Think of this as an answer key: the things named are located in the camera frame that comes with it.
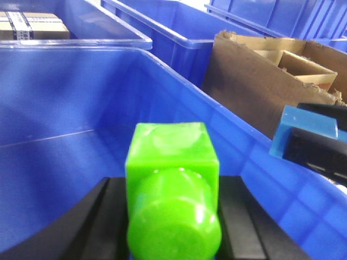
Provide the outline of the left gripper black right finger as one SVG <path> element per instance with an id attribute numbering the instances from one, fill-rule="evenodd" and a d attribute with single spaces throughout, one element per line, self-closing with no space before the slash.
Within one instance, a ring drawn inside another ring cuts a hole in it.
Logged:
<path id="1" fill-rule="evenodd" d="M 262 208 L 241 177 L 220 177 L 218 213 L 222 242 L 217 259 L 311 258 Z"/>

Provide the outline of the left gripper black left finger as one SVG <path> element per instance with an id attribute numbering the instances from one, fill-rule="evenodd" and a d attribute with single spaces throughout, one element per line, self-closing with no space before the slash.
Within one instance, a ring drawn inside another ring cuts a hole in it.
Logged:
<path id="1" fill-rule="evenodd" d="M 124 177 L 104 178 L 49 226 L 1 259 L 130 259 Z"/>

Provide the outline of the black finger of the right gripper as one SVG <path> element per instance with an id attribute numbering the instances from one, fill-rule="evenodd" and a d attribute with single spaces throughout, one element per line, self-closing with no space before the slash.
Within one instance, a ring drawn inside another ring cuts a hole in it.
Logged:
<path id="1" fill-rule="evenodd" d="M 299 103 L 297 108 L 334 118 L 337 120 L 338 127 L 346 127 L 346 106 Z"/>
<path id="2" fill-rule="evenodd" d="M 346 186 L 346 142 L 292 128 L 283 159 Z"/>

